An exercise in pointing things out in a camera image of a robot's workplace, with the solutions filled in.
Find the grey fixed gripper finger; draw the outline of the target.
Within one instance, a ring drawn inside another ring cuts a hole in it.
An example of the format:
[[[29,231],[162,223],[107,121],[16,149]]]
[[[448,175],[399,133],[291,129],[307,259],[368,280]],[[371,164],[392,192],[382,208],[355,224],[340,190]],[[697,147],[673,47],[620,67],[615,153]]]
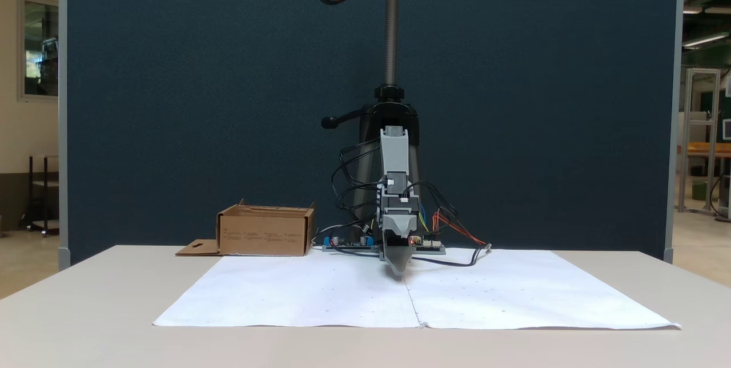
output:
[[[392,230],[383,230],[380,256],[388,264],[395,277],[402,278],[412,258],[412,244],[409,236],[397,235]]]

